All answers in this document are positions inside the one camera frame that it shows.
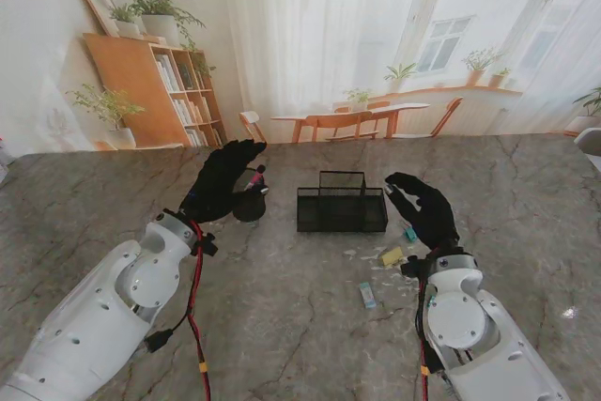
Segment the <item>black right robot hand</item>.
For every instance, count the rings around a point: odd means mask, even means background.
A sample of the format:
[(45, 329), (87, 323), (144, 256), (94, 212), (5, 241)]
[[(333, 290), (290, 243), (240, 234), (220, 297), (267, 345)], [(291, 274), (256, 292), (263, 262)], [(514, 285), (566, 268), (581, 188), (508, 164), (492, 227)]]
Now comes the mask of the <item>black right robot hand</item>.
[(458, 247), (451, 205), (438, 189), (399, 172), (387, 176), (385, 182), (389, 199), (425, 246), (431, 251)]

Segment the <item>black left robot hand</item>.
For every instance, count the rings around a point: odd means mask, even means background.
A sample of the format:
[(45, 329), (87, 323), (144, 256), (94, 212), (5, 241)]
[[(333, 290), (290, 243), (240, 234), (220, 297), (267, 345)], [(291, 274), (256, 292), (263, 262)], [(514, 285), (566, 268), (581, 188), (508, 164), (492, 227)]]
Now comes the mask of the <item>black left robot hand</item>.
[(233, 214), (244, 223), (259, 220), (266, 212), (267, 185), (252, 177), (250, 163), (267, 145), (252, 139), (234, 140), (210, 153), (178, 212), (197, 224)]

